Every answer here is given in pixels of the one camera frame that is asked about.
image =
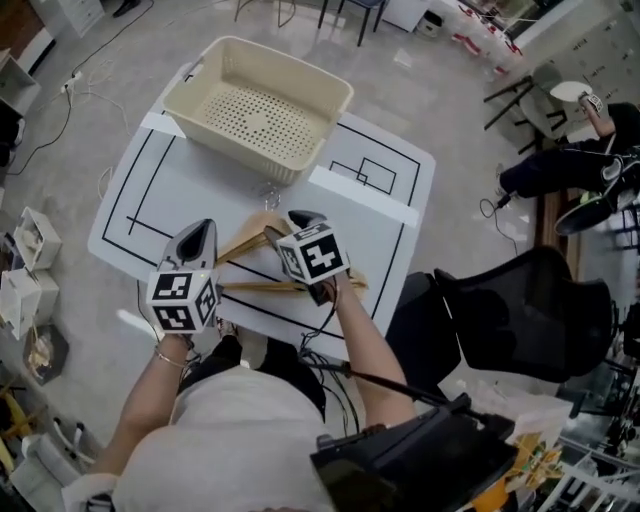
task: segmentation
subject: gray floor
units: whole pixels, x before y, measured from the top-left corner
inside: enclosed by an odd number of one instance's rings
[[[115,7],[107,4],[107,10]],[[217,37],[234,34],[303,58],[354,86],[352,113],[436,159],[412,270],[439,267],[467,276],[512,258],[512,242],[496,231],[493,220],[481,216],[478,203],[483,197],[494,199],[497,164],[517,162],[516,147],[528,142],[529,134],[508,123],[483,132],[491,108],[482,102],[486,75],[481,62],[446,34],[426,41],[386,23],[375,34],[369,30],[357,48],[357,8],[346,9],[338,20],[327,15],[318,31],[318,10],[299,5],[296,17],[278,29],[276,7],[277,3],[256,0],[234,23],[233,0],[217,5],[156,0],[145,17],[82,71],[86,77],[104,64],[93,81],[107,79],[92,90],[121,104],[133,131],[179,66]],[[105,17],[80,41],[60,39],[36,74],[43,92],[27,118],[26,141],[12,171],[22,167],[33,147],[59,131],[66,104],[63,96],[55,96],[73,66],[137,12],[115,21]],[[77,90],[86,88],[81,82]],[[134,323],[140,320],[135,281],[87,251],[100,201],[98,179],[107,167],[117,165],[129,141],[122,113],[95,96],[76,96],[75,105],[62,138],[36,154],[23,175],[7,179],[3,209],[13,218],[25,205],[45,212],[64,241],[52,269],[61,290],[55,322],[69,340],[71,353],[64,374],[43,393],[54,408],[73,421],[84,421],[104,443],[153,341],[122,321],[123,315]],[[532,213],[532,201],[514,202],[500,213],[500,225],[517,240],[519,251],[532,243]],[[215,336],[200,343],[211,346]],[[3,340],[0,356],[16,361],[20,350],[17,342]],[[451,379],[466,373],[463,364]],[[520,376],[485,377],[531,387],[531,379]],[[339,426],[338,408],[332,407],[330,424]]]

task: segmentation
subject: black and white cube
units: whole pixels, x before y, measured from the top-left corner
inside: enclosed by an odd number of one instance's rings
[[[152,272],[147,304],[163,332],[202,332],[219,302],[213,270]]]
[[[322,221],[277,241],[289,277],[311,285],[349,269],[333,225]]]

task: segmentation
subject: white tape strip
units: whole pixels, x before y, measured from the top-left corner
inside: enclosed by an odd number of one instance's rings
[[[340,194],[409,227],[415,228],[420,220],[420,213],[415,208],[319,165],[309,176],[309,183]]]
[[[156,130],[158,132],[167,133],[169,135],[175,135],[176,137],[186,138],[184,132],[180,129],[178,124],[169,116],[164,114],[156,114],[155,112],[149,112],[140,126]]]

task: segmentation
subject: white tabletop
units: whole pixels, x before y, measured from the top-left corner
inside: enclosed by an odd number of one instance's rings
[[[151,112],[162,113],[162,98]],[[333,130],[319,165],[357,179],[363,186],[424,214],[435,168],[433,158],[406,141],[351,114]],[[212,218],[219,247],[250,214],[264,209],[259,197],[264,177],[213,150],[166,133],[140,127],[116,170],[89,237],[89,250],[123,272],[147,281],[164,247],[188,224]],[[389,327],[419,233],[375,210],[307,182],[301,177],[281,191],[277,211],[324,213],[338,227],[351,264],[367,278],[363,305],[382,333]],[[283,281],[270,248],[220,268],[220,283]],[[330,311],[307,296],[228,292],[216,314],[253,331],[294,344],[319,328]],[[342,331],[333,319],[312,342],[319,353],[347,359]]]

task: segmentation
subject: beige basket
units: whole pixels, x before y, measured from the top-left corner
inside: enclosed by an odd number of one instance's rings
[[[353,96],[344,80],[265,46],[222,37],[164,100],[182,131],[270,179],[309,168]]]

